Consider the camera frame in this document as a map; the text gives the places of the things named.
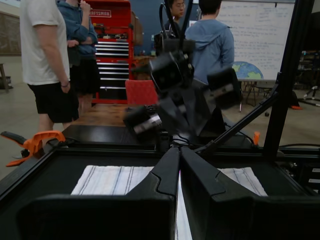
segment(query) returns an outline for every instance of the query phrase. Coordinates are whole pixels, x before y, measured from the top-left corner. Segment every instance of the black hair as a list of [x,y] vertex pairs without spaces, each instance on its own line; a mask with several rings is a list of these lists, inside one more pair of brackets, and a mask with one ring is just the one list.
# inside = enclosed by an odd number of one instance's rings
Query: black hair
[[203,15],[215,14],[220,8],[221,2],[222,0],[199,0],[199,7]]
[[172,9],[172,5],[175,3],[177,0],[168,0],[169,7]]

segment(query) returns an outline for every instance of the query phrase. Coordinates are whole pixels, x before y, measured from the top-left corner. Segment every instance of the red chair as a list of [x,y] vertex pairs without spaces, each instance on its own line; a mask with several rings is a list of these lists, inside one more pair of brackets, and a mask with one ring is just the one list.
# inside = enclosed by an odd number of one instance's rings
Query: red chair
[[152,80],[127,80],[125,90],[128,104],[153,105],[158,102]]

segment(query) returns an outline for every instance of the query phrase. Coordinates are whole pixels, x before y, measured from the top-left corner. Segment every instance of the black shorts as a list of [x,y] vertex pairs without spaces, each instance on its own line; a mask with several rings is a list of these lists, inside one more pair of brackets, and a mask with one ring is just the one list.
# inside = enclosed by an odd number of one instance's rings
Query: black shorts
[[38,114],[48,114],[55,124],[70,123],[79,118],[78,96],[72,87],[64,93],[59,82],[28,86],[34,93]]
[[80,95],[95,94],[100,90],[100,73],[95,59],[82,59],[79,66],[70,68],[70,79]]

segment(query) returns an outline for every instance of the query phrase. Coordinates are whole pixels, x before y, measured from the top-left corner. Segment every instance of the white t-shirt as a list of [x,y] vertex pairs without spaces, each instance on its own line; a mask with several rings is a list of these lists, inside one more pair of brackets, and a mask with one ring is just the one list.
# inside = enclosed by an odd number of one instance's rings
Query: white t-shirt
[[21,0],[20,34],[23,81],[29,85],[55,84],[59,80],[40,47],[34,26],[57,26],[57,43],[67,77],[70,77],[67,32],[55,0]]

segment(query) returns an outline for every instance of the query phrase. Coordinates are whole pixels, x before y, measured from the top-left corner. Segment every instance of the red tool chest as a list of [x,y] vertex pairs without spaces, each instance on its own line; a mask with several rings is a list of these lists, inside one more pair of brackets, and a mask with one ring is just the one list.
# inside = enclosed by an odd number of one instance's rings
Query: red tool chest
[[98,34],[95,46],[101,87],[93,103],[126,104],[125,82],[132,79],[133,26],[129,0],[87,0]]

